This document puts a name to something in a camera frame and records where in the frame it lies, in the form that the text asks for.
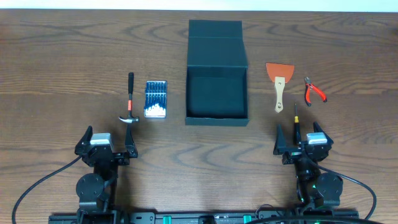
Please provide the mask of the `black handled claw hammer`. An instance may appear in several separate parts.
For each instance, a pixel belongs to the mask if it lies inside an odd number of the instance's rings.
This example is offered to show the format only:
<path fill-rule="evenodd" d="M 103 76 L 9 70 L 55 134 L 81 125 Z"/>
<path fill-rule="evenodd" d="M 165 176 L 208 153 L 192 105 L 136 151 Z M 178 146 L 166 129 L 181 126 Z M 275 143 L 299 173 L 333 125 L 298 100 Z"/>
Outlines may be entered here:
<path fill-rule="evenodd" d="M 128 102 L 127 102 L 127 110 L 128 110 L 128 116 L 126 118 L 119 117 L 119 120 L 122 121 L 123 123 L 131 124 L 131 123 L 136 123 L 139 122 L 139 117 L 133 117 L 132 115 L 132 109 L 133 109 L 133 101 L 132 101 L 132 94 L 133 94 L 133 89 L 134 89 L 134 73 L 129 72 L 128 74 Z"/>

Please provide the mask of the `orange scraper wooden handle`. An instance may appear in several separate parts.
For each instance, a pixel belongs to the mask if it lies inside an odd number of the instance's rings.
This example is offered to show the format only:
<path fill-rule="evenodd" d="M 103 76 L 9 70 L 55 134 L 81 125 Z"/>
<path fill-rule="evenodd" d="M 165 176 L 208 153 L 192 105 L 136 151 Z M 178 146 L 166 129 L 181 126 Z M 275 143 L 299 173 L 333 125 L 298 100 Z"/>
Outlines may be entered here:
<path fill-rule="evenodd" d="M 284 109 L 283 92 L 285 84 L 290 81 L 294 74 L 294 66 L 280 63 L 266 63 L 269 78 L 274 83 L 276 94 L 275 111 L 280 113 Z"/>

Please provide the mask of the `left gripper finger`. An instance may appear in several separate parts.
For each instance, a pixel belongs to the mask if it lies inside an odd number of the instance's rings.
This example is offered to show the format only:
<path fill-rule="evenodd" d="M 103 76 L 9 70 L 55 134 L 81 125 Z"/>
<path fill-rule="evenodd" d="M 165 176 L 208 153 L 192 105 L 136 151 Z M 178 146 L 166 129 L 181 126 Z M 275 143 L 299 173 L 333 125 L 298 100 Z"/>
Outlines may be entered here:
<path fill-rule="evenodd" d="M 135 143 L 132 138 L 131 125 L 128 124 L 126 128 L 126 137 L 124 142 L 127 151 L 135 151 Z"/>
<path fill-rule="evenodd" d="M 77 143 L 76 149 L 84 149 L 86 147 L 86 145 L 89 145 L 92 135 L 93 135 L 93 128 L 92 128 L 92 126 L 88 126 L 84 135 L 81 137 L 81 139 Z"/>

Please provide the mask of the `clear blue precision screwdriver case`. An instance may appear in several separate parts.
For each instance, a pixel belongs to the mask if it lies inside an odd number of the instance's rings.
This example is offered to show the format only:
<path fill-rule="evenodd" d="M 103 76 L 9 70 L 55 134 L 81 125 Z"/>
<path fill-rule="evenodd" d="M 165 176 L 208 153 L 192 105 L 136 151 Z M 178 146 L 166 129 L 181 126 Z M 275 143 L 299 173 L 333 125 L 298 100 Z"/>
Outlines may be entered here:
<path fill-rule="evenodd" d="M 167 82 L 164 80 L 146 82 L 144 117 L 164 119 L 167 116 Z"/>

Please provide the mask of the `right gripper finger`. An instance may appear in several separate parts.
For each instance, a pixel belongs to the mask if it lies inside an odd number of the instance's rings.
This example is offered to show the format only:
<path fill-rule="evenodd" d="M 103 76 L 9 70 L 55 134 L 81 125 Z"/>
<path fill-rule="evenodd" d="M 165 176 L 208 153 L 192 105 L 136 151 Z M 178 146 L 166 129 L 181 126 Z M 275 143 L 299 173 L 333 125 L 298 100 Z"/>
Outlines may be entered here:
<path fill-rule="evenodd" d="M 321 126 L 317 123 L 313 123 L 313 139 L 314 140 L 328 140 L 329 136 L 324 132 Z"/>
<path fill-rule="evenodd" d="M 285 149 L 286 147 L 287 147 L 287 145 L 286 145 L 286 140 L 285 140 L 284 133 L 282 130 L 282 126 L 280 124 L 278 124 L 274 149 Z"/>

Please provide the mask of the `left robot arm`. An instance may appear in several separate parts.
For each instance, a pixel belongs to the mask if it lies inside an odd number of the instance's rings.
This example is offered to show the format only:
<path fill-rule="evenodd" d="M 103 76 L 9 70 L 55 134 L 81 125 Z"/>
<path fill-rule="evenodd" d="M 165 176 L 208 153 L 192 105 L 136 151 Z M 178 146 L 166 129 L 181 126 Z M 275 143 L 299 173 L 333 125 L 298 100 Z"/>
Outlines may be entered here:
<path fill-rule="evenodd" d="M 93 168 L 76 184 L 79 197 L 78 223 L 129 223 L 127 212 L 118 209 L 114 202 L 118 182 L 118 168 L 128 166 L 138 152 L 132 138 L 131 125 L 127 125 L 124 152 L 114 152 L 110 133 L 93 133 L 89 126 L 75 146 L 75 154 Z"/>

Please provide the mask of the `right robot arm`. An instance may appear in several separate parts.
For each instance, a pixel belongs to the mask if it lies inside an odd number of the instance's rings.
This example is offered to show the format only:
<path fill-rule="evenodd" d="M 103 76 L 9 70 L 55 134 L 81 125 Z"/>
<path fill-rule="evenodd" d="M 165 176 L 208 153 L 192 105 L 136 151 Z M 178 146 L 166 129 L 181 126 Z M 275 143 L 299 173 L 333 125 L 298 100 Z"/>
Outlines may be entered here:
<path fill-rule="evenodd" d="M 295 212 L 297 215 L 314 212 L 331 215 L 332 209 L 340 205 L 343 179 L 336 174 L 322 173 L 318 163 L 326 159 L 333 140 L 314 122 L 313 132 L 306 140 L 300 136 L 300 128 L 294 127 L 295 145 L 288 146 L 282 130 L 277 126 L 273 154 L 282 156 L 284 165 L 294 165 L 297 178 L 297 197 L 301 201 Z"/>

